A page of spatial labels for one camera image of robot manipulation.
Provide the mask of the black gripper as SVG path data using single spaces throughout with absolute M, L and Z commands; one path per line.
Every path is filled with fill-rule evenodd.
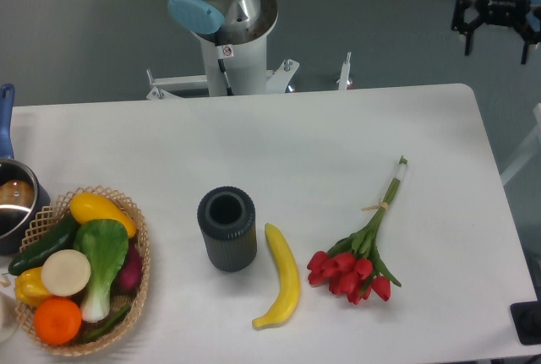
M 466 14 L 473 8 L 476 15 L 466 21 Z M 540 20 L 540 5 L 530 0 L 456 0 L 451 19 L 451 29 L 464 40 L 464 55 L 473 49 L 474 32 L 481 25 L 512 26 L 522 38 L 521 64 L 526 64 L 531 46 L 540 42 L 540 30 L 535 30 L 527 18 L 529 14 Z

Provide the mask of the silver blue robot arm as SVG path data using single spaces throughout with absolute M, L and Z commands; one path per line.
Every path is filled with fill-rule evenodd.
M 168 0 L 172 18 L 199 38 L 204 59 L 223 68 L 227 60 L 236 66 L 266 66 L 267 35 L 277 20 L 276 0 Z M 529 19 L 539 18 L 533 0 L 456 0 L 451 29 L 464 37 L 465 52 L 473 47 L 474 32 L 493 25 L 513 29 L 523 40 L 522 59 L 540 42 L 540 31 Z

